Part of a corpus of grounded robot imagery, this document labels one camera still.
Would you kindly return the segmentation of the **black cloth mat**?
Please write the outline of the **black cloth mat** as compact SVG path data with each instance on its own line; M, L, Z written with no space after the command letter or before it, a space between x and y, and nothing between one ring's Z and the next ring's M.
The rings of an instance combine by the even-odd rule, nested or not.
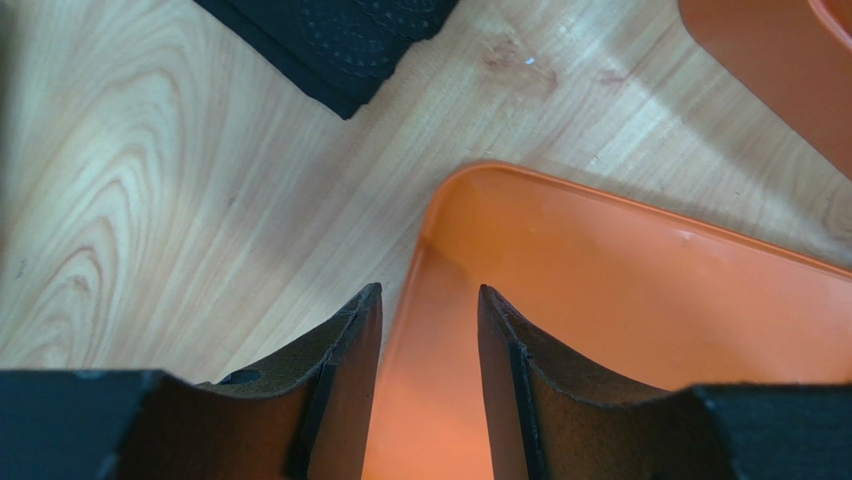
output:
M368 104L415 43L437 35L447 0L200 0L308 97L343 120Z

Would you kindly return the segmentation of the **orange chocolate box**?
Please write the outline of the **orange chocolate box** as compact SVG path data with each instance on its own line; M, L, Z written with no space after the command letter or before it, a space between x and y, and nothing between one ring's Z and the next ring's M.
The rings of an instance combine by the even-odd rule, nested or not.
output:
M851 174L851 4L688 1L711 56L845 176Z

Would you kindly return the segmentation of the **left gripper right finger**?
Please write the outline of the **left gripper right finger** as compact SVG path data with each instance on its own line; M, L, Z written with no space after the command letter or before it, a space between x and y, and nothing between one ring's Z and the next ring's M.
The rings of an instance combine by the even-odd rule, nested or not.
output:
M849 384L665 391L589 359L496 289L478 350L498 479L847 479Z

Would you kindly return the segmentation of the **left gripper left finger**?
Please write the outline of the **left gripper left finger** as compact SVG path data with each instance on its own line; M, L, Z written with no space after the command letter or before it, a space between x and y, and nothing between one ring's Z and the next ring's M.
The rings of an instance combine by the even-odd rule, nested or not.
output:
M164 370L5 370L5 479L358 479L382 289L216 383Z

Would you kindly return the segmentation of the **orange tin lid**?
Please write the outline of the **orange tin lid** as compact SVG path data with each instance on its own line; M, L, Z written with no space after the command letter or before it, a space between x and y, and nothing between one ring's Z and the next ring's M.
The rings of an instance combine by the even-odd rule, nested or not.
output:
M851 378L851 274L508 163L461 168L425 212L379 367L363 475L493 475L482 285L590 359L665 389Z

